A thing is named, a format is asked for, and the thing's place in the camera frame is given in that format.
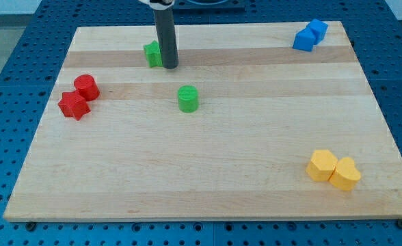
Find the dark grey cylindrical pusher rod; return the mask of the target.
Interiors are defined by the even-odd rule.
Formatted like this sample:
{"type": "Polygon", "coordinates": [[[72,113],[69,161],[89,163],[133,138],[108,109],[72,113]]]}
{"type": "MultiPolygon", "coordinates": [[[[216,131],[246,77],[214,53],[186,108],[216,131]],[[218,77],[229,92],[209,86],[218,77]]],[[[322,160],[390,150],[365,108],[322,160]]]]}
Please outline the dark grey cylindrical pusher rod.
{"type": "Polygon", "coordinates": [[[172,7],[166,10],[155,10],[154,18],[162,66],[166,69],[175,69],[179,60],[172,7]]]}

